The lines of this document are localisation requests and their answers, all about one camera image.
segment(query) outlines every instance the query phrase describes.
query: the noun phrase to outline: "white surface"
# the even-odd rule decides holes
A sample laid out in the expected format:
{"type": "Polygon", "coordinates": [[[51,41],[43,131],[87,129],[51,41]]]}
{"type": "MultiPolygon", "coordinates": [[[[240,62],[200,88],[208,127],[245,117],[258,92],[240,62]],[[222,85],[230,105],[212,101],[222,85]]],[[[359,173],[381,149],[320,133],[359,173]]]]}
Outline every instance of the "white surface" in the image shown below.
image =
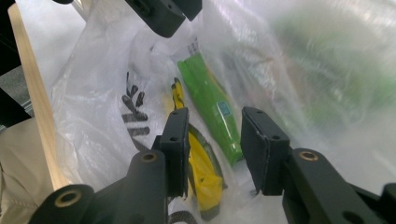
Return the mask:
{"type": "Polygon", "coordinates": [[[50,98],[50,86],[61,74],[85,21],[72,5],[52,0],[16,0],[50,98]]]}

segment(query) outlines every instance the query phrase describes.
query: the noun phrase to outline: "green blurry object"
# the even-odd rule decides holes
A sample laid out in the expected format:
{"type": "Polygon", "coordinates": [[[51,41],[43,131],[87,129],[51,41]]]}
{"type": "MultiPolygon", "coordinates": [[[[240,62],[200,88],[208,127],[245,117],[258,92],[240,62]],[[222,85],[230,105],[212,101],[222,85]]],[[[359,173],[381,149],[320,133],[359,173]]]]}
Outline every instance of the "green blurry object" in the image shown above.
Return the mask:
{"type": "Polygon", "coordinates": [[[198,112],[229,163],[234,165],[243,155],[227,95],[206,68],[201,54],[179,62],[178,68],[198,112]]]}

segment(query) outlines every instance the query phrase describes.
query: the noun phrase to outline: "yellow and black object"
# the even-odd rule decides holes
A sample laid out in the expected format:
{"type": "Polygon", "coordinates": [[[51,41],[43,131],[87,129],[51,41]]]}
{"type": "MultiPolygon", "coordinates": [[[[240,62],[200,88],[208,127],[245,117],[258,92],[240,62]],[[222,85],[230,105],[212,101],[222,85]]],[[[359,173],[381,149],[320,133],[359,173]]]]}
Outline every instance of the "yellow and black object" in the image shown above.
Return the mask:
{"type": "MultiPolygon", "coordinates": [[[[175,109],[184,107],[183,89],[178,78],[172,85],[175,109]]],[[[219,213],[222,191],[225,188],[219,162],[212,146],[204,136],[191,124],[189,125],[191,146],[189,157],[189,180],[197,198],[201,217],[210,220],[219,213]]]]}

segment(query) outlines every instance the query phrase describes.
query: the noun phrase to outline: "bottle label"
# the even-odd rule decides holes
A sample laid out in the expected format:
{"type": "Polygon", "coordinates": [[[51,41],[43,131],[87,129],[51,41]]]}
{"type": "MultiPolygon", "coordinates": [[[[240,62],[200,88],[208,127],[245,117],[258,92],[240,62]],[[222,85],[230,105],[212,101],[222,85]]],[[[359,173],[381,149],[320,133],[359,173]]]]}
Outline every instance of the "bottle label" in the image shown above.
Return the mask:
{"type": "Polygon", "coordinates": [[[231,115],[231,109],[225,101],[218,102],[218,109],[223,117],[228,117],[231,115]]]}

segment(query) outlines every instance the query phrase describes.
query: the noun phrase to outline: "green plastic bottle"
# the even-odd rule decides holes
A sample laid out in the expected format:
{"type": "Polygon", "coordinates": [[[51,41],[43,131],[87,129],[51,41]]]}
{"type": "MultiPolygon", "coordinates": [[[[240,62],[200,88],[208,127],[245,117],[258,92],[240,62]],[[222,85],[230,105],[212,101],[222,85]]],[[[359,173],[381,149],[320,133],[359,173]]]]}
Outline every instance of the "green plastic bottle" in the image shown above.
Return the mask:
{"type": "Polygon", "coordinates": [[[178,68],[201,117],[231,165],[243,158],[240,137],[227,95],[206,68],[201,54],[195,54],[178,68]]]}

